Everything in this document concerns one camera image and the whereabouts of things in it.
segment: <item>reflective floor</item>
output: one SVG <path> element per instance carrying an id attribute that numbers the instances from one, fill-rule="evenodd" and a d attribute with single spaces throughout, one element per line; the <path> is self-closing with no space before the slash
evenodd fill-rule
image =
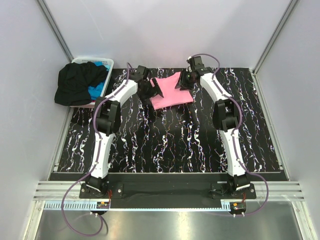
<path id="1" fill-rule="evenodd" d="M 259 207 L 248 203 L 247 212 Z M 83 211 L 67 211 L 71 225 L 86 234 L 94 233 L 100 221 L 85 216 Z M 293 207 L 289 202 L 268 202 L 252 216 L 217 216 L 208 212 L 115 212 L 103 215 L 108 224 L 95 240 L 302 240 Z M 45 210 L 42 214 L 37 240 L 81 240 L 66 228 L 62 213 Z"/>

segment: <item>blue cloth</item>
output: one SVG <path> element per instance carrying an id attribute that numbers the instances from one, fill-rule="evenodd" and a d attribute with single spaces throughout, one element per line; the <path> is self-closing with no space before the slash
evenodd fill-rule
<path id="1" fill-rule="evenodd" d="M 107 71 L 110 71 L 110 66 L 109 65 L 104 65 L 102 63 L 102 61 L 97 61 L 94 63 L 96 66 L 105 66 Z M 88 87 L 88 92 L 91 96 L 92 100 L 96 100 L 98 97 L 100 97 L 102 90 L 104 89 L 104 85 L 105 85 L 106 81 L 100 82 L 96 87 L 93 86 L 89 86 Z"/>

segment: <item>metal corner post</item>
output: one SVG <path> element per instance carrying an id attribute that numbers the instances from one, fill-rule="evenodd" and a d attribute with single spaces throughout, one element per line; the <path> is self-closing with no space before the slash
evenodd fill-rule
<path id="1" fill-rule="evenodd" d="M 54 17 L 46 4 L 46 1 L 45 0 L 36 0 L 36 2 L 38 3 L 43 15 L 45 16 L 45 19 L 47 20 L 53 34 L 55 35 L 56 40 L 58 41 L 59 45 L 61 46 L 66 58 L 71 63 L 71 61 L 74 59 L 74 56 L 72 55 L 65 39 L 63 38 L 63 36 L 58 28 L 58 25 L 57 25 L 56 21 L 54 20 Z"/>
<path id="2" fill-rule="evenodd" d="M 300 0 L 291 0 L 290 3 L 288 4 L 288 6 L 286 7 L 286 9 L 285 9 L 285 11 L 284 11 L 284 13 L 283 13 L 278 25 L 276 26 L 276 28 L 275 28 L 275 30 L 274 30 L 269 42 L 266 45 L 262 55 L 260 56 L 260 58 L 259 58 L 257 64 L 255 65 L 254 69 L 252 70 L 255 75 L 259 72 L 259 70 L 260 70 L 262 64 L 264 63 L 265 59 L 267 58 L 271 48 L 275 44 L 279 34 L 283 30 L 285 24 L 287 23 L 289 17 L 293 13 L 293 11 L 294 11 L 294 9 L 297 6 L 299 1 Z"/>

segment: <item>floor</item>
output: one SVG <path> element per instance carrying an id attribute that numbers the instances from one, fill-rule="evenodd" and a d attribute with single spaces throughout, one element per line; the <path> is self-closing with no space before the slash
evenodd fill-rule
<path id="1" fill-rule="evenodd" d="M 166 78 L 181 68 L 153 68 L 151 76 Z M 114 69 L 107 94 L 127 74 Z M 222 68 L 218 81 L 235 99 L 240 99 L 243 123 L 239 130 L 243 160 L 253 172 L 278 172 L 266 120 L 248 68 Z M 132 96 L 121 109 L 121 127 L 112 143 L 111 173 L 216 173 L 228 164 L 221 137 L 212 123 L 214 103 L 197 85 L 194 102 L 155 111 Z M 59 161 L 58 172 L 85 173 L 94 151 L 93 111 L 75 108 Z"/>
<path id="2" fill-rule="evenodd" d="M 250 202 L 248 212 L 259 207 Z M 88 212 L 66 211 L 70 224 L 86 234 L 95 233 L 100 221 Z M 96 240 L 302 240 L 293 207 L 289 202 L 268 202 L 259 214 L 233 218 L 217 212 L 109 211 L 103 215 L 107 229 Z M 37 240 L 88 239 L 69 230 L 61 211 L 43 211 Z"/>

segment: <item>white arm segment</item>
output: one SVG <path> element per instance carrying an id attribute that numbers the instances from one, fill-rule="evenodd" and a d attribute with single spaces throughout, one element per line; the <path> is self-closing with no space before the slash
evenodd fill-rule
<path id="1" fill-rule="evenodd" d="M 122 105 L 132 96 L 134 95 L 138 90 L 138 84 L 133 81 L 129 80 L 127 84 L 125 84 L 126 80 L 123 81 L 123 83 L 111 94 L 109 94 L 108 97 L 111 97 L 110 100 L 112 101 L 118 101 L 120 103 L 120 106 Z M 93 154 L 93 160 L 91 164 L 90 170 L 94 167 L 96 164 L 97 157 L 98 162 L 96 164 L 95 169 L 91 173 L 92 177 L 95 178 L 105 178 L 108 174 L 108 160 L 109 160 L 109 153 L 111 148 L 111 143 L 114 139 L 115 134 L 112 133 L 109 136 L 106 136 L 105 133 L 100 132 L 101 134 L 101 147 L 100 147 L 100 153 L 98 156 L 98 146 L 99 146 L 99 140 L 100 137 L 97 133 L 95 133 L 95 145 L 94 145 L 94 154 Z"/>
<path id="2" fill-rule="evenodd" d="M 228 99 L 226 96 L 231 97 L 231 95 L 221 86 L 218 82 L 216 76 L 212 80 L 212 73 L 207 73 L 200 78 L 201 86 L 209 93 L 210 97 L 214 102 L 218 100 Z M 239 144 L 239 131 L 234 131 L 234 136 L 232 136 L 233 129 L 229 129 L 227 132 L 219 130 L 222 138 L 224 149 L 226 152 L 226 158 L 228 161 L 228 174 L 230 176 L 240 176 L 246 173 L 246 171 L 239 164 L 241 162 L 244 165 L 244 160 L 241 154 L 241 148 Z"/>

